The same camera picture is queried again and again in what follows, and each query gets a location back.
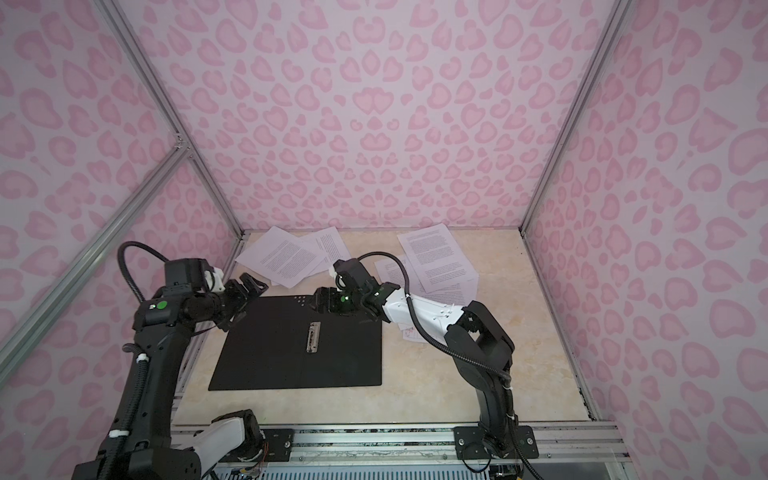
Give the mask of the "red folder black inside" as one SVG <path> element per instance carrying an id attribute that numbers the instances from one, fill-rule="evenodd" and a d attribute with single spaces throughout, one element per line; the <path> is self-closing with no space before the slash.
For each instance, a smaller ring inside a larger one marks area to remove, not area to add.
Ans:
<path id="1" fill-rule="evenodd" d="M 262 297 L 227 333 L 210 391 L 382 384 L 382 325 L 318 312 L 309 295 Z"/>

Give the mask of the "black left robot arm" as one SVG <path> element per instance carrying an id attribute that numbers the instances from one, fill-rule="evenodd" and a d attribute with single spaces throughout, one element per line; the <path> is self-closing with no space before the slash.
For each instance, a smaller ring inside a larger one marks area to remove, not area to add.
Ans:
<path id="1" fill-rule="evenodd" d="M 95 459 L 77 465 L 75 479 L 200 479 L 224 457 L 258 463 L 267 441 L 254 413 L 215 419 L 193 442 L 173 447 L 171 416 L 178 377 L 198 325 L 223 331 L 243 319 L 267 290 L 249 274 L 223 281 L 206 262 L 173 261 L 165 284 L 134 315 L 128 380 L 111 427 Z"/>

